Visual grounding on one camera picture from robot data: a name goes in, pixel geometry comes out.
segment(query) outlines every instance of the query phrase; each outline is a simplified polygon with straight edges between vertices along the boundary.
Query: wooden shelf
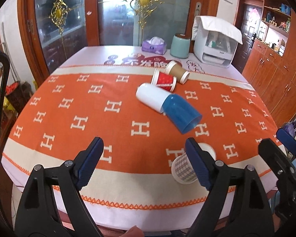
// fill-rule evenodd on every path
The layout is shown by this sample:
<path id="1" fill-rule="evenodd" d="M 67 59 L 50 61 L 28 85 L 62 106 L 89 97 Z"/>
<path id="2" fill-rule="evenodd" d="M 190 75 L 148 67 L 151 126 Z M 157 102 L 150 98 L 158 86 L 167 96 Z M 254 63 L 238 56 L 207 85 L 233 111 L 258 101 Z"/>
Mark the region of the wooden shelf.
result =
<path id="1" fill-rule="evenodd" d="M 286 17 L 290 18 L 290 15 L 286 14 L 286 13 L 283 13 L 281 12 L 280 10 L 276 10 L 276 9 L 273 9 L 272 7 L 269 7 L 269 6 L 264 6 L 265 8 L 268 8 L 272 11 L 275 11 L 275 12 L 278 12 L 279 14 L 282 14 L 282 15 L 285 15 Z"/>
<path id="2" fill-rule="evenodd" d="M 279 27 L 276 27 L 270 23 L 267 23 L 264 20 L 261 20 L 264 24 L 268 25 L 271 29 L 275 30 L 276 32 L 279 32 L 280 34 L 282 34 L 283 36 L 288 38 L 289 33 L 287 33 L 286 31 L 284 31 L 283 29 L 280 29 Z"/>

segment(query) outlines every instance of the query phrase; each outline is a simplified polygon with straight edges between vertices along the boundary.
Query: orange tablecloth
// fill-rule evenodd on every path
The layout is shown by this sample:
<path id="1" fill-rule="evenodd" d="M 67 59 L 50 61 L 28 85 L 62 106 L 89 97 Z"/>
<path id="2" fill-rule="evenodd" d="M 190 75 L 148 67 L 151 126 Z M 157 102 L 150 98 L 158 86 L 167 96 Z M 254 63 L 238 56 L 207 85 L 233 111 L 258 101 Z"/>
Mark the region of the orange tablecloth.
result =
<path id="1" fill-rule="evenodd" d="M 146 231 L 187 228 L 207 191 L 198 182 L 177 183 L 170 169 L 184 153 L 185 140 L 194 137 L 210 144 L 218 160 L 234 167 L 253 164 L 260 176 L 268 175 L 266 191 L 275 186 L 276 177 L 258 156 L 257 146 L 263 138 L 278 142 L 277 128 L 251 85 L 192 72 L 174 92 L 203 119 L 182 135 L 165 115 L 136 99 L 138 86 L 151 82 L 154 70 L 153 65 L 125 63 L 56 70 L 26 105 L 7 141 L 2 163 L 14 182 L 24 186 L 34 165 L 58 166 L 99 136 L 104 152 L 81 191 L 95 222 L 118 229 L 137 225 Z M 59 209 L 64 211 L 63 204 Z"/>

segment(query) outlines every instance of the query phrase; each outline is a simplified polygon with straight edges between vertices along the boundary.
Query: finger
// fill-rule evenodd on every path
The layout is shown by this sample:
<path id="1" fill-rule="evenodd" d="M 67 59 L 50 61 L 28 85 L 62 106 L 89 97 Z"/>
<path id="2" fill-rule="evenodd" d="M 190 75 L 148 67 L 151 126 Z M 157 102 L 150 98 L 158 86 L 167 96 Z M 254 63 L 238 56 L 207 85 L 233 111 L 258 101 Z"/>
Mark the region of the finger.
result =
<path id="1" fill-rule="evenodd" d="M 144 237 L 144 232 L 139 229 L 137 226 L 133 226 L 121 237 Z"/>

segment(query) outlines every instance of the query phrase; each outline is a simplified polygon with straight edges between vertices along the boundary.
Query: purple tissue box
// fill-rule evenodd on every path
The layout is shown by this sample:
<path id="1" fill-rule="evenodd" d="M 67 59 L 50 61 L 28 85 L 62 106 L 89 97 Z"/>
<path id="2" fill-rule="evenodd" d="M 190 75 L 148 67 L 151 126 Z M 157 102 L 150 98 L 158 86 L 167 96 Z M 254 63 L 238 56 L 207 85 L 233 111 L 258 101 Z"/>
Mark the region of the purple tissue box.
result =
<path id="1" fill-rule="evenodd" d="M 163 43 L 163 44 L 158 44 L 158 45 L 152 45 L 150 43 L 148 43 L 149 40 L 146 40 L 143 42 L 143 44 L 141 45 L 141 50 L 144 52 L 152 52 L 152 53 L 156 53 L 156 54 L 161 54 L 163 55 L 166 50 L 167 50 L 167 44 Z"/>

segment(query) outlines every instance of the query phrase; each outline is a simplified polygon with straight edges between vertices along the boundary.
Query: orange zigzag trim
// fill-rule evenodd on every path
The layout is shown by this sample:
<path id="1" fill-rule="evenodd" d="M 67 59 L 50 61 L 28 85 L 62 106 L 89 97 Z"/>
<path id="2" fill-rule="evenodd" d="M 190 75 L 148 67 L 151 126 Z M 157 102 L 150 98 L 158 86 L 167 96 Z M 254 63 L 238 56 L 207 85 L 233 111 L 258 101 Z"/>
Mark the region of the orange zigzag trim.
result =
<path id="1" fill-rule="evenodd" d="M 94 67 L 94 66 L 107 66 L 107 67 L 109 67 L 109 66 L 119 66 L 119 67 L 140 67 L 140 68 L 164 69 L 164 68 L 155 68 L 155 67 L 148 67 L 148 66 L 131 66 L 131 65 L 128 65 L 128 64 L 108 64 L 108 65 L 104 65 L 104 64 L 87 64 L 87 65 L 84 65 L 84 64 L 81 64 L 81 65 L 62 66 L 62 67 L 59 67 L 59 68 L 60 69 L 68 69 L 68 68 Z M 248 84 L 247 82 L 243 82 L 243 81 L 240 81 L 240 80 L 237 80 L 237 79 L 228 78 L 228 77 L 217 76 L 217 75 L 208 74 L 208 73 L 199 73 L 199 72 L 192 72 L 192 71 L 190 71 L 190 72 L 191 73 L 196 73 L 196 74 L 202 74 L 202 75 L 220 77 L 220 78 L 224 78 L 224 79 L 233 80 L 233 81 L 237 81 L 237 82 L 240 82 L 240 83 Z"/>
<path id="2" fill-rule="evenodd" d="M 11 162 L 16 168 L 18 168 L 19 170 L 21 170 L 23 173 L 30 175 L 30 171 L 22 168 L 21 166 L 19 166 L 17 163 L 15 163 L 13 160 L 11 160 L 5 153 L 2 153 L 2 156 L 4 156 L 9 162 Z M 271 169 L 268 169 L 264 172 L 262 172 L 261 174 L 259 174 L 259 177 L 264 176 L 265 174 L 267 174 L 268 172 L 270 172 Z M 59 186 L 54 186 L 53 188 L 57 191 L 60 191 Z M 236 189 L 235 186 L 229 187 L 228 192 L 232 192 Z M 121 209 L 135 209 L 135 210 L 163 210 L 163 209 L 171 209 L 171 208 L 179 208 L 179 207 L 185 207 L 185 206 L 189 206 L 189 205 L 193 205 L 196 203 L 200 203 L 200 202 L 204 202 L 207 198 L 206 197 L 202 197 L 199 199 L 194 199 L 194 200 L 190 200 L 190 201 L 184 201 L 184 202 L 178 202 L 178 203 L 172 203 L 172 204 L 160 204 L 160 205 L 133 205 L 133 204 L 123 204 L 123 203 L 114 203 L 114 202 L 110 202 L 110 201 L 105 201 L 105 200 L 99 200 L 99 199 L 95 199 L 92 197 L 87 197 L 84 195 L 81 195 L 81 198 L 84 201 L 93 203 L 93 204 L 99 204 L 99 205 L 103 205 L 103 206 L 109 206 L 109 207 L 115 207 L 115 208 L 121 208 Z"/>

